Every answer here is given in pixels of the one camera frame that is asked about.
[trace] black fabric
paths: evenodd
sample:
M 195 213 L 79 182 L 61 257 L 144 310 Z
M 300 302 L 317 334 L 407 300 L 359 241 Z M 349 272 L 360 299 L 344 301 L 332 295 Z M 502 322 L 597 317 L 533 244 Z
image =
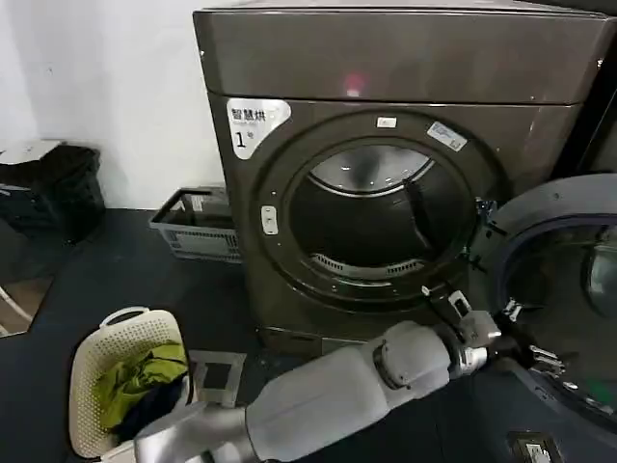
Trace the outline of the black fabric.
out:
M 170 413 L 182 394 L 182 380 L 186 373 L 167 384 L 154 387 L 131 408 L 124 420 L 112 429 L 119 442 L 129 441 L 151 422 Z

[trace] plastic crate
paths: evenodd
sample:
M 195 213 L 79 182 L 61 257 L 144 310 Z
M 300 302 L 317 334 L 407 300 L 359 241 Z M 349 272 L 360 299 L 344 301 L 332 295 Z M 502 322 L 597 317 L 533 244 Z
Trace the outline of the plastic crate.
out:
M 181 188 L 150 220 L 181 259 L 242 261 L 225 188 Z
M 0 164 L 0 219 L 30 237 L 59 234 L 79 241 L 105 210 L 98 167 L 98 152 L 71 145 L 37 161 Z

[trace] green clothing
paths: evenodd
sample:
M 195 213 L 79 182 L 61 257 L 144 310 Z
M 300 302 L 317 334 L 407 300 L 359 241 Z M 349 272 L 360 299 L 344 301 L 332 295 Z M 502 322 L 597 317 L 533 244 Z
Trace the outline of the green clothing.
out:
M 101 406 L 100 422 L 105 429 L 120 424 L 126 413 L 159 384 L 174 381 L 187 371 L 184 347 L 164 344 L 118 362 L 104 373 L 95 386 Z

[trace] laundry basket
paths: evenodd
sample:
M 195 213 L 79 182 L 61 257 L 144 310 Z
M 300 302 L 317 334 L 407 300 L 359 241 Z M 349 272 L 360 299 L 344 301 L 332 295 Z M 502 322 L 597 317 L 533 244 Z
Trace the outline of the laundry basket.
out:
M 124 315 L 128 319 L 112 322 Z M 145 307 L 131 307 L 107 316 L 99 329 L 85 338 L 77 348 L 70 376 L 68 398 L 68 434 L 73 450 L 85 458 L 101 457 L 103 461 L 134 461 L 132 444 L 116 447 L 114 436 L 100 424 L 101 408 L 94 393 L 98 378 L 119 361 L 145 352 L 165 342 L 183 344 L 174 316 L 166 311 L 151 311 Z M 177 406 L 193 400 L 190 377 Z M 124 457 L 115 459 L 125 453 Z

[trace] open door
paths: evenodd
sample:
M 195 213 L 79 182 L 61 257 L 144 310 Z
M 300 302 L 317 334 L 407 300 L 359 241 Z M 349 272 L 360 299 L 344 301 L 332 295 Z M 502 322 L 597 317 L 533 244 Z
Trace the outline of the open door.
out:
M 617 174 L 565 178 L 505 204 L 469 252 L 469 301 L 517 323 L 566 364 L 558 402 L 617 432 Z

